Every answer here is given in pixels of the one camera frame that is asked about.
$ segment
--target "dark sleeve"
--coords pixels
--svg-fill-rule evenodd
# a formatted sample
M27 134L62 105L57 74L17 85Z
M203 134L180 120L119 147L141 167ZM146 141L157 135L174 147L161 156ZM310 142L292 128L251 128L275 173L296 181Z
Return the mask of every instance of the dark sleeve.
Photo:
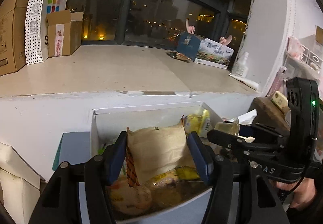
M302 211L294 208L287 210L287 216L291 224L322 224L323 223L323 173L315 180L317 194L310 206Z

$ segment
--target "metal bolt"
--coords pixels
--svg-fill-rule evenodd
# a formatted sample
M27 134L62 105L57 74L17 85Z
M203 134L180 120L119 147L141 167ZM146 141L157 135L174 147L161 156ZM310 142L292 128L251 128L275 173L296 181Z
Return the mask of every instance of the metal bolt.
M251 162L249 163L249 165L250 165L252 168L257 168L257 167L258 167L258 164L257 164L257 162L255 162L255 161L251 161Z
M224 160L224 157L222 155L216 155L215 160L218 161L218 162L221 162L221 161Z
M60 164L60 167L61 167L61 168L67 168L67 167L68 167L68 162L62 162L62 163Z
M102 156L101 155L96 155L95 157L94 157L94 161L96 161L96 162L99 162L99 161L101 161L102 160Z

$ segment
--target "brown box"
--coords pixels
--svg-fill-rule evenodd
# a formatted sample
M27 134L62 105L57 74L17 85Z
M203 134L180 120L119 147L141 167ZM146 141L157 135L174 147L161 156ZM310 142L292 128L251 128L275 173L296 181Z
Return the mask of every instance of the brown box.
M71 55L81 46L82 20L83 12L65 10L47 15L49 57Z
M4 0L0 6L0 76L26 65L27 4L28 0Z

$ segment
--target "beige countertop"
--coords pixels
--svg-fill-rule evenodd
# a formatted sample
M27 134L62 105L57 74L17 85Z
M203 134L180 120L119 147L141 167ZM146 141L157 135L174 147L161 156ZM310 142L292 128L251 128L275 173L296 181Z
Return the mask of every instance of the beige countertop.
M87 45L71 56L49 58L1 76L0 97L104 91L255 93L228 74L175 60L161 49Z

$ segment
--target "white wall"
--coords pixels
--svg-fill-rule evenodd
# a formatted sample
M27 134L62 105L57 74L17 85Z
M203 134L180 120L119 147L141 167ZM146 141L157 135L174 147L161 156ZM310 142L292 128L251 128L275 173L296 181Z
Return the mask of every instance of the white wall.
M246 38L239 51L249 53L247 78L266 94L278 69L286 43L287 0L252 0Z
M295 0L294 36L302 39L314 35L315 25L323 28L323 13L315 0Z
M93 109L205 101L219 116L232 118L245 113L255 97L235 93L141 94L66 93L0 98L0 142L13 146L36 172L49 180L62 134L89 131Z

